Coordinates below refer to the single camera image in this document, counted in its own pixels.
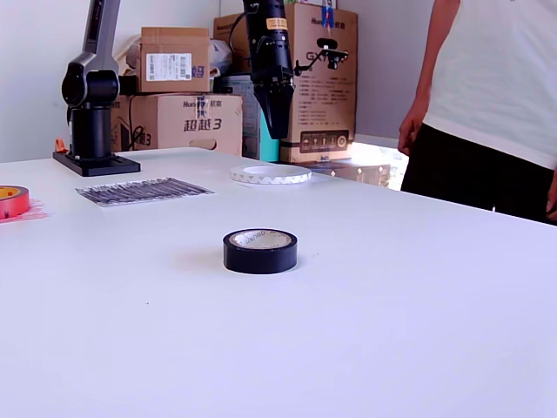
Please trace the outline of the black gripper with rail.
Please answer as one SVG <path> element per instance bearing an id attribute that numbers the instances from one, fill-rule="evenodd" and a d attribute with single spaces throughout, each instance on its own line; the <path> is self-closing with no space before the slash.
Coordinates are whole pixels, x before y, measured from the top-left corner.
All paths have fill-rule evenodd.
<path id="1" fill-rule="evenodd" d="M 294 72 L 291 64 L 252 66 L 254 95 L 259 102 L 272 139 L 288 137 L 290 111 L 294 94 Z"/>

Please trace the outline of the person right hand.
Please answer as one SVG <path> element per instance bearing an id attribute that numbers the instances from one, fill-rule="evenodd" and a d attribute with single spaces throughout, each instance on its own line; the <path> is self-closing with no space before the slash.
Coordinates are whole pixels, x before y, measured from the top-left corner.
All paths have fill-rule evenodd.
<path id="1" fill-rule="evenodd" d="M 415 101 L 399 127 L 398 150 L 406 156 L 410 155 L 411 147 L 422 125 L 426 110 L 425 103 Z"/>

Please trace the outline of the person left hand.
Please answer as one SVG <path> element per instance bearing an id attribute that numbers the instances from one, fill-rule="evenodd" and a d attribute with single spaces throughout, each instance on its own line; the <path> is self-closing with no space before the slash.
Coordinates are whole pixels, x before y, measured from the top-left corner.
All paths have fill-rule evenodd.
<path id="1" fill-rule="evenodd" d="M 546 216 L 549 220 L 557 220 L 557 170 L 554 171 L 552 183 L 547 194 Z"/>

